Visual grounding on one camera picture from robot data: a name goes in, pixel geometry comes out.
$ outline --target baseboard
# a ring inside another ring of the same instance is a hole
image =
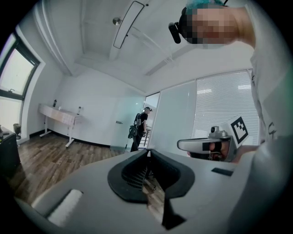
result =
[[[69,139],[69,136],[60,134],[60,133],[55,132],[55,131],[53,131],[51,129],[48,129],[48,131],[51,131],[53,134],[55,134],[55,135],[57,135],[59,137],[63,137],[63,138]],[[32,137],[35,137],[35,136],[39,136],[39,135],[41,135],[43,133],[45,133],[45,130],[41,130],[41,131],[38,131],[36,133],[32,133],[32,134],[29,135],[29,137],[32,138]],[[74,141],[80,142],[80,143],[84,143],[84,144],[89,144],[89,145],[95,145],[95,146],[110,148],[110,145],[107,145],[107,144],[98,144],[98,143],[94,143],[94,142],[83,141],[83,140],[76,139],[76,138],[74,138]]]

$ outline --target window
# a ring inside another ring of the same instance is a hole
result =
[[[246,71],[198,79],[196,90],[192,138],[207,137],[211,126],[241,114],[250,135],[244,144],[258,145],[259,119]]]
[[[21,39],[12,34],[1,53],[0,125],[13,131],[21,123],[22,102],[39,61]]]

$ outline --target cap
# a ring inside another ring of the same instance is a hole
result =
[[[149,107],[145,107],[145,109],[148,109],[148,110],[152,111],[152,109],[151,109],[151,108],[149,108]]]

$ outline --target black t-shirt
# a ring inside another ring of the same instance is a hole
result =
[[[144,131],[143,123],[144,123],[145,120],[147,120],[147,116],[148,116],[148,115],[147,115],[146,113],[142,113],[142,114],[141,114],[141,125],[138,126],[138,132],[139,132],[139,133],[142,133],[142,132]]]

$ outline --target window frame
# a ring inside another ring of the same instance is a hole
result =
[[[25,84],[22,95],[0,89],[0,96],[24,101],[26,94],[27,94],[29,84],[30,84],[32,77],[33,77],[36,69],[38,68],[40,62],[32,54],[32,52],[26,47],[26,45],[22,42],[20,37],[16,33],[13,33],[13,35],[16,38],[16,41],[13,43],[12,47],[9,49],[7,55],[5,56],[5,58],[3,60],[2,65],[0,66],[0,79],[1,79],[1,76],[3,73],[3,70],[7,64],[7,61],[9,60],[14,49],[16,49],[29,63],[31,63],[33,65],[33,69],[31,71],[30,75],[28,76],[28,79]]]

